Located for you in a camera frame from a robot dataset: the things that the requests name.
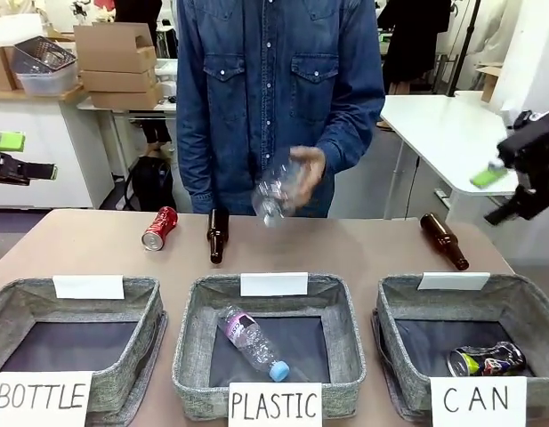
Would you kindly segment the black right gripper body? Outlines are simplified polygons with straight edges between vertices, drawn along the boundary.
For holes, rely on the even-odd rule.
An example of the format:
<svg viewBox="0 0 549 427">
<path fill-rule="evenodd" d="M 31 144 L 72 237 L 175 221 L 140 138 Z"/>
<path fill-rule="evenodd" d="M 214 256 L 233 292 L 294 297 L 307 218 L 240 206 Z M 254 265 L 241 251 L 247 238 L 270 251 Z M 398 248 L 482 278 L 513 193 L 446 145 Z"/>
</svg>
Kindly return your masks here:
<svg viewBox="0 0 549 427">
<path fill-rule="evenodd" d="M 497 145 L 498 158 L 525 189 L 549 189 L 549 111 Z"/>
</svg>

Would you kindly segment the clear crushed plastic bottle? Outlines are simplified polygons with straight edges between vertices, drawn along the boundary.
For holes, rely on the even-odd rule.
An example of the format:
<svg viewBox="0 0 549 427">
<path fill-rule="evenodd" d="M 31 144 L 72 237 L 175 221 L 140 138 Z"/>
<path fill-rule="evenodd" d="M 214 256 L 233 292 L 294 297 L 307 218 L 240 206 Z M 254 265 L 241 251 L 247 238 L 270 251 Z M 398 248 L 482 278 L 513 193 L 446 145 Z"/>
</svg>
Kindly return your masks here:
<svg viewBox="0 0 549 427">
<path fill-rule="evenodd" d="M 295 158 L 280 157 L 273 161 L 256 183 L 252 195 L 253 208 L 266 227 L 275 228 L 295 213 L 296 201 L 308 169 L 304 162 Z"/>
</svg>

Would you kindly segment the person's left forearm denim sleeve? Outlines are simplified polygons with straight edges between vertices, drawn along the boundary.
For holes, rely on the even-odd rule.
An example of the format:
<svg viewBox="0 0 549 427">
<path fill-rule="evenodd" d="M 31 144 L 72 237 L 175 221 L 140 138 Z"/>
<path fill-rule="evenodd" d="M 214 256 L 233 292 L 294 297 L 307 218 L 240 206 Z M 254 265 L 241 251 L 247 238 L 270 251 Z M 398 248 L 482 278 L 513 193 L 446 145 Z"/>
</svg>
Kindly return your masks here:
<svg viewBox="0 0 549 427">
<path fill-rule="evenodd" d="M 370 145 L 384 105 L 381 85 L 338 85 L 316 147 L 325 155 L 326 169 L 337 174 L 354 167 Z"/>
</svg>

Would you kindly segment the metal mesh basket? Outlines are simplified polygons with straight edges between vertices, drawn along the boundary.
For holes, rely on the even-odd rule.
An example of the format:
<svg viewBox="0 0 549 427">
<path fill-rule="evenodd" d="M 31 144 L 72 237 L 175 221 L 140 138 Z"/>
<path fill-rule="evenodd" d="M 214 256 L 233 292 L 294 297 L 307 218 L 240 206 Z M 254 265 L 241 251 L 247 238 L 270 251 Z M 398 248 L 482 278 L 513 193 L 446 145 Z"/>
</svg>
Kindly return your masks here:
<svg viewBox="0 0 549 427">
<path fill-rule="evenodd" d="M 14 46 L 12 69 L 16 74 L 51 74 L 77 61 L 70 51 L 44 36 Z"/>
</svg>

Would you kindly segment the crushed dark energy drink can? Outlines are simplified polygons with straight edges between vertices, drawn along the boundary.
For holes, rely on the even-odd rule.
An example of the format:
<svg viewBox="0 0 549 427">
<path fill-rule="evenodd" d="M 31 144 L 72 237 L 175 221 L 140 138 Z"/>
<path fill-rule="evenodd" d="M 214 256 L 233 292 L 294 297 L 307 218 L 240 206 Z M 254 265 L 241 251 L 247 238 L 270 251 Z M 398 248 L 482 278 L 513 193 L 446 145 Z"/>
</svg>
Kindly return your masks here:
<svg viewBox="0 0 549 427">
<path fill-rule="evenodd" d="M 514 343 L 497 342 L 492 347 L 455 348 L 447 355 L 447 367 L 454 377 L 518 375 L 527 360 Z"/>
</svg>

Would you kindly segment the grey fabric basket plastic label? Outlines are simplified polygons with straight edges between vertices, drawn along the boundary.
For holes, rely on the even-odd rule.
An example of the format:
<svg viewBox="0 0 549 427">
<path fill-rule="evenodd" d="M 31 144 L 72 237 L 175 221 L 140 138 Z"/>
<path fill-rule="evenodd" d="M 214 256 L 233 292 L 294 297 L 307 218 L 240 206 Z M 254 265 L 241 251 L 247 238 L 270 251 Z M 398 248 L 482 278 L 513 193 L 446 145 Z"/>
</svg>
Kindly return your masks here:
<svg viewBox="0 0 549 427">
<path fill-rule="evenodd" d="M 219 328 L 229 305 L 252 316 L 287 362 L 281 383 L 321 383 L 326 419 L 355 414 L 366 363 L 351 295 L 339 277 L 309 275 L 306 295 L 242 297 L 240 275 L 213 275 L 191 286 L 174 354 L 172 381 L 187 418 L 227 417 L 231 383 L 274 383 Z"/>
</svg>

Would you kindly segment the white cabinet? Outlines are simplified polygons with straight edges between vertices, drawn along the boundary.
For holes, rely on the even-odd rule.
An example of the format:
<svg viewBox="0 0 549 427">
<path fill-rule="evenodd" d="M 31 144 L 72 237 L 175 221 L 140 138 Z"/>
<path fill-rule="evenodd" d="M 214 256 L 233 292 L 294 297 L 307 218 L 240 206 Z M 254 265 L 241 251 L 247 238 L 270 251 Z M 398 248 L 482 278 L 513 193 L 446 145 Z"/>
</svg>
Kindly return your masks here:
<svg viewBox="0 0 549 427">
<path fill-rule="evenodd" d="M 0 183 L 0 208 L 101 206 L 115 184 L 97 119 L 77 108 L 84 99 L 80 85 L 58 97 L 0 91 L 0 131 L 25 135 L 24 151 L 13 156 L 57 166 L 53 181 L 32 181 L 28 186 Z"/>
</svg>

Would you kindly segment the translucent plastic container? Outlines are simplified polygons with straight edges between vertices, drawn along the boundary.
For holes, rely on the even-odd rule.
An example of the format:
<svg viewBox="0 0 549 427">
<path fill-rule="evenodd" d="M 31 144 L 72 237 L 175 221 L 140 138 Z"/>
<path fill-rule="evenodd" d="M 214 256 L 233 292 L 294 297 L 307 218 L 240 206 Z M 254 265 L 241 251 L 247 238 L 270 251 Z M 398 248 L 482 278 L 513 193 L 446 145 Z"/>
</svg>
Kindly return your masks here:
<svg viewBox="0 0 549 427">
<path fill-rule="evenodd" d="M 30 96 L 59 96 L 77 85 L 76 64 L 48 74 L 17 74 L 24 92 Z"/>
</svg>

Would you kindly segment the white rounded table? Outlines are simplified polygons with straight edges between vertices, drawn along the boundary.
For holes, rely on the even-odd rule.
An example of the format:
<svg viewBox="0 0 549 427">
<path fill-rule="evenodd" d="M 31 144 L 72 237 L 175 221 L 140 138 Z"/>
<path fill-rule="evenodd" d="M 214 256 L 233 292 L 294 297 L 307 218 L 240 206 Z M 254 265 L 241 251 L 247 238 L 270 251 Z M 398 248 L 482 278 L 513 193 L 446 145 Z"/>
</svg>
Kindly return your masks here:
<svg viewBox="0 0 549 427">
<path fill-rule="evenodd" d="M 499 197 L 513 194 L 514 173 L 485 189 L 471 178 L 497 154 L 506 136 L 504 121 L 478 98 L 463 95 L 390 95 L 382 118 L 451 188 L 447 219 L 480 228 L 511 258 L 549 258 L 549 208 L 531 221 L 515 219 L 490 226 L 483 218 Z"/>
</svg>

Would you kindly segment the small cardboard box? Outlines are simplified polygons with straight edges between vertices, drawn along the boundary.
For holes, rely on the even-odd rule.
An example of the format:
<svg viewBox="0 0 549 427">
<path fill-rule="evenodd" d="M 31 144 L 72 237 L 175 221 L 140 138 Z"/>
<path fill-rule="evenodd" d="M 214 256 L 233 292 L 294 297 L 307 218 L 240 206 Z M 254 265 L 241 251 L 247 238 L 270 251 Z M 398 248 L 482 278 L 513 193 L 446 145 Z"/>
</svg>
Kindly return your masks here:
<svg viewBox="0 0 549 427">
<path fill-rule="evenodd" d="M 12 70 L 13 47 L 0 46 L 0 91 L 12 92 L 18 89 L 18 81 Z"/>
</svg>

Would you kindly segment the white foam block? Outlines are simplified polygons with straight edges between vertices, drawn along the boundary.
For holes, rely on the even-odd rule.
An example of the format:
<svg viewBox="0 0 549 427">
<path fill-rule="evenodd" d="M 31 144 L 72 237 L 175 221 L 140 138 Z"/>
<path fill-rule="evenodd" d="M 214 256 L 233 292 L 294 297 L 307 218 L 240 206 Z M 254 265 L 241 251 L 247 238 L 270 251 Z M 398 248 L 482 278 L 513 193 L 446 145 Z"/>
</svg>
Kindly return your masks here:
<svg viewBox="0 0 549 427">
<path fill-rule="evenodd" d="M 11 46 L 36 36 L 46 36 L 38 13 L 21 13 L 0 17 L 0 47 Z"/>
</svg>

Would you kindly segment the flat cardboard box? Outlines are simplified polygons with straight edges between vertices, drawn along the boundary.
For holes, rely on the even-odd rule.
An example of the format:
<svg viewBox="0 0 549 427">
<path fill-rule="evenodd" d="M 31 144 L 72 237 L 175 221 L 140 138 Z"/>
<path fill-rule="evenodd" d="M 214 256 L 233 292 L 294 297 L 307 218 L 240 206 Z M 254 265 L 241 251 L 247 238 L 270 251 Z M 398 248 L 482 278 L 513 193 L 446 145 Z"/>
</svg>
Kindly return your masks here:
<svg viewBox="0 0 549 427">
<path fill-rule="evenodd" d="M 90 93 L 97 109 L 147 110 L 154 109 L 164 98 L 162 85 L 157 83 L 141 93 Z"/>
<path fill-rule="evenodd" d="M 157 83 L 153 69 L 141 73 L 83 70 L 80 77 L 91 93 L 145 93 Z"/>
</svg>

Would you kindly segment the open cardboard box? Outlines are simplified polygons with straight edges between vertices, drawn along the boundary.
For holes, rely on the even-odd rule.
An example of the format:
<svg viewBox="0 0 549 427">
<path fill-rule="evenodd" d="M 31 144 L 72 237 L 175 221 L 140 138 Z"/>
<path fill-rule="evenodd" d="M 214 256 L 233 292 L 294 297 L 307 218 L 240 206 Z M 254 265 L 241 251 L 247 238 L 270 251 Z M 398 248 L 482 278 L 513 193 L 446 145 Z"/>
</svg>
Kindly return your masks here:
<svg viewBox="0 0 549 427">
<path fill-rule="evenodd" d="M 94 23 L 74 27 L 83 71 L 139 74 L 155 68 L 157 54 L 145 23 Z"/>
</svg>

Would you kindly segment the white paper sign BOTTLE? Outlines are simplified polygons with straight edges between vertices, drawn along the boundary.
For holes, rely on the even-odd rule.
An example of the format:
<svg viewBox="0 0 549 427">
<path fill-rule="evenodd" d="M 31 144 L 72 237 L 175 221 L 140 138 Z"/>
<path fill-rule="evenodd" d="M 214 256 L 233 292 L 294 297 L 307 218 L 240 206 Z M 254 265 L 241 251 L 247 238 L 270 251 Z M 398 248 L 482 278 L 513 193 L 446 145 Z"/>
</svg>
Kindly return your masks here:
<svg viewBox="0 0 549 427">
<path fill-rule="evenodd" d="M 0 427 L 85 427 L 93 373 L 0 373 Z"/>
</svg>

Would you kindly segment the plastic bottle with blue cap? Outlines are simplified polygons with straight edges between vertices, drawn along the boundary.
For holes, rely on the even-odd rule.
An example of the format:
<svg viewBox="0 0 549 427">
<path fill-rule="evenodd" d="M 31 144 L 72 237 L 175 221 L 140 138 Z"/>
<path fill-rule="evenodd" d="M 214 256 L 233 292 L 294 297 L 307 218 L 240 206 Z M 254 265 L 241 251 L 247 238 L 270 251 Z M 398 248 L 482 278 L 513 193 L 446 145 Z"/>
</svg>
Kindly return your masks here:
<svg viewBox="0 0 549 427">
<path fill-rule="evenodd" d="M 218 326 L 256 371 L 267 374 L 275 383 L 288 377 L 289 365 L 279 356 L 276 346 L 256 320 L 246 311 L 236 305 L 223 308 L 219 314 Z"/>
</svg>

